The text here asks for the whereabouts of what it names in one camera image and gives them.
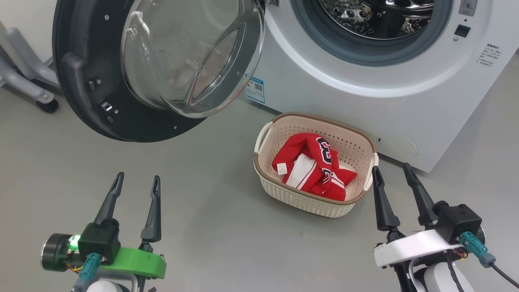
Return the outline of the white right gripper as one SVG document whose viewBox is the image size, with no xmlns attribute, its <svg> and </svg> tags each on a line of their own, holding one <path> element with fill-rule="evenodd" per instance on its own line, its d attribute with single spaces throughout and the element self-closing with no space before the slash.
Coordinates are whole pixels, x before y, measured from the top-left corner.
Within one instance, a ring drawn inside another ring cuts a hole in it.
<svg viewBox="0 0 519 292">
<path fill-rule="evenodd" d="M 433 228 L 438 216 L 433 212 L 434 202 L 413 171 L 410 164 L 404 163 L 404 174 L 408 186 L 412 189 L 418 209 L 418 223 L 425 228 Z M 403 236 L 397 229 L 400 220 L 395 216 L 387 194 L 384 179 L 378 166 L 372 171 L 375 215 L 377 229 L 388 232 L 387 242 L 374 248 L 375 264 L 378 267 L 398 264 L 434 253 L 462 247 L 460 243 L 450 244 L 436 230 L 426 230 L 410 236 Z"/>
</svg>

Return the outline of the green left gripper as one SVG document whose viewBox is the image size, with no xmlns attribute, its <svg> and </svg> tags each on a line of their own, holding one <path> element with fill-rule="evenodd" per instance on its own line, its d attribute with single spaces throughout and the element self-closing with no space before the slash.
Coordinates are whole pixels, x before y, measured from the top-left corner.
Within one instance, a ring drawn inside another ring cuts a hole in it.
<svg viewBox="0 0 519 292">
<path fill-rule="evenodd" d="M 124 172 L 119 172 L 94 219 L 95 224 L 102 224 L 113 218 L 116 201 L 121 195 L 123 183 Z M 152 201 L 145 226 L 141 231 L 141 239 L 146 243 L 155 243 L 159 242 L 162 237 L 161 178 L 159 176 L 154 176 L 150 197 Z M 137 248 L 122 247 L 111 265 L 101 265 L 99 268 L 105 271 L 164 279 L 167 264 L 161 255 L 141 251 Z"/>
</svg>

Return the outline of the red basketball jersey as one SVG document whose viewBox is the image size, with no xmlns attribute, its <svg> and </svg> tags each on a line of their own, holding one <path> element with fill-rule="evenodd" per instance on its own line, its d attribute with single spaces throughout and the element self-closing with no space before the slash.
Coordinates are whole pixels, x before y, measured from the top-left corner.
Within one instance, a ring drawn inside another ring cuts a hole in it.
<svg viewBox="0 0 519 292">
<path fill-rule="evenodd" d="M 274 157 L 271 166 L 284 177 L 292 170 L 300 154 L 316 160 L 322 168 L 328 170 L 340 168 L 337 151 L 332 149 L 328 140 L 316 133 L 298 133 L 289 137 Z"/>
</svg>

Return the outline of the round washing machine door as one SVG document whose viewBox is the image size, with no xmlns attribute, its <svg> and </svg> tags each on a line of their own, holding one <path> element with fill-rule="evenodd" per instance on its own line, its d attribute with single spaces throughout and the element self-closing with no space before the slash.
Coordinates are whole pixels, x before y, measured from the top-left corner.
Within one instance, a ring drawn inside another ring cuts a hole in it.
<svg viewBox="0 0 519 292">
<path fill-rule="evenodd" d="M 75 114 L 118 141 L 164 141 L 245 89 L 264 0 L 57 0 L 52 50 Z"/>
</svg>

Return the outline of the cream perforated laundry basket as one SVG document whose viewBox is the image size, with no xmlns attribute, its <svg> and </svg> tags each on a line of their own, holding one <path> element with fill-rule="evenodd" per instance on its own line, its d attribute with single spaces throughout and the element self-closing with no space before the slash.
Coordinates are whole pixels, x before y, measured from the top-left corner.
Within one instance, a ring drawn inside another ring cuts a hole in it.
<svg viewBox="0 0 519 292">
<path fill-rule="evenodd" d="M 297 133 L 317 133 L 339 152 L 341 168 L 357 173 L 345 188 L 347 199 L 335 201 L 297 190 L 282 182 L 271 166 L 283 144 Z M 371 170 L 379 164 L 377 147 L 365 133 L 349 125 L 318 116 L 287 112 L 265 124 L 254 146 L 253 165 L 265 192 L 285 204 L 312 214 L 339 218 L 352 210 L 371 188 Z"/>
</svg>

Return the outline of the white front-load washing machine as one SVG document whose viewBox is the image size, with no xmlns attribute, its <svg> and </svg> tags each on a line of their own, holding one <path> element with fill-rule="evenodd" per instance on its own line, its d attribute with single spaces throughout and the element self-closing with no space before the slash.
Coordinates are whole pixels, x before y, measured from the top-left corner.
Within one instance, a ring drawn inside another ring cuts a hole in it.
<svg viewBox="0 0 519 292">
<path fill-rule="evenodd" d="M 519 0 L 264 0 L 265 106 L 350 125 L 430 172 L 519 49 Z"/>
</svg>

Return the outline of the blue energy label sticker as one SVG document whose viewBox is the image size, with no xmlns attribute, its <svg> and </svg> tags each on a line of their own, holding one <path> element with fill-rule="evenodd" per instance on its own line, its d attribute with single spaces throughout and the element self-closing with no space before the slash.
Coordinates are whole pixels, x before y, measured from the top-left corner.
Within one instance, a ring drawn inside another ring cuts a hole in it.
<svg viewBox="0 0 519 292">
<path fill-rule="evenodd" d="M 245 87 L 245 95 L 248 99 L 265 104 L 264 81 L 252 76 Z"/>
</svg>

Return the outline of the grey metal wheeled stand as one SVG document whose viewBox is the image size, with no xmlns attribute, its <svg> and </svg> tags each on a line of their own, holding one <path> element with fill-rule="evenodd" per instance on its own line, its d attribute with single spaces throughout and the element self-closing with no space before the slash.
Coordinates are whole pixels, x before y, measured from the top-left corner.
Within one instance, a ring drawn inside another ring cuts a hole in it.
<svg viewBox="0 0 519 292">
<path fill-rule="evenodd" d="M 59 102 L 54 94 L 33 80 L 59 87 L 57 74 L 37 57 L 18 28 L 6 28 L 0 21 L 0 86 L 7 84 L 35 100 L 46 113 L 54 113 Z"/>
</svg>

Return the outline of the grey warning sticker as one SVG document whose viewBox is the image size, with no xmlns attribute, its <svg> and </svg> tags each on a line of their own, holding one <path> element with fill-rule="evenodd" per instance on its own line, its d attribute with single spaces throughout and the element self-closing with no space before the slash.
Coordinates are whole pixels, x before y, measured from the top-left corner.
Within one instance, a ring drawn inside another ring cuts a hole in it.
<svg viewBox="0 0 519 292">
<path fill-rule="evenodd" d="M 459 13 L 467 16 L 474 16 L 478 0 L 460 0 Z"/>
</svg>

